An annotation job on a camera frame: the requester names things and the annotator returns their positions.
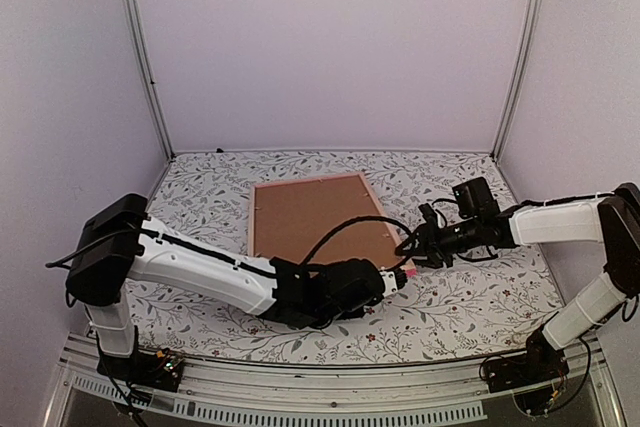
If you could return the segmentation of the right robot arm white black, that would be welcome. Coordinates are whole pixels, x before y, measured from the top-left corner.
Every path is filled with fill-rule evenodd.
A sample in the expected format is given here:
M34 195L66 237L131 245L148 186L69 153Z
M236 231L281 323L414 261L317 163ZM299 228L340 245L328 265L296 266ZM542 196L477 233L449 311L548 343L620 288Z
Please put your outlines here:
M488 182L478 177L453 187L460 222L443 226L436 210L421 206L423 223L396 248L429 268L449 267L456 254L477 247L510 249L532 244L601 243L603 271L526 341L517 374L537 383L552 371L572 341L598 326L639 294L639 189L623 183L609 193L499 207Z

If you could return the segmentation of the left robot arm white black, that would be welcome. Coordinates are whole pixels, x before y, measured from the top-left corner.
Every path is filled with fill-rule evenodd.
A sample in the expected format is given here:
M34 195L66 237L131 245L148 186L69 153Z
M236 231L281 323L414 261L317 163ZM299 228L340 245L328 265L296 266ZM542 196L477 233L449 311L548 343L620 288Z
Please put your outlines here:
M215 248L149 215L146 198L134 193L90 218L76 250L49 265L67 270L67 293L86 306L101 353L128 381L141 380L149 370L125 299L128 279L198 293L296 329L357 314L408 281L399 264L378 268L365 259L298 264Z

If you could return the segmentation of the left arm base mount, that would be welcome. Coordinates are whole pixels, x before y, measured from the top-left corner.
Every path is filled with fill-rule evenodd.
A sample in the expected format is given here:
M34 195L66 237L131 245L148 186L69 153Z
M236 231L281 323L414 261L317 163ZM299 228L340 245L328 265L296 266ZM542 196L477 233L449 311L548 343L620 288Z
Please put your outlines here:
M184 372L184 359L164 349L154 354L134 351L129 357L99 352L98 372L134 386L177 392Z

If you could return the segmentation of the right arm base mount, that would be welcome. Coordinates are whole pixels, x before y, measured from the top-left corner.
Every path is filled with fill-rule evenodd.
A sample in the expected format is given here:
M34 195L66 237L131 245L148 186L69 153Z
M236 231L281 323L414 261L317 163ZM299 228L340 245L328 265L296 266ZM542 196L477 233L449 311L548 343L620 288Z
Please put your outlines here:
M490 393L526 390L513 396L514 403L523 414L534 417L550 413L564 393L569 366L563 354L550 361L535 359L533 355L492 355L479 367L479 378Z

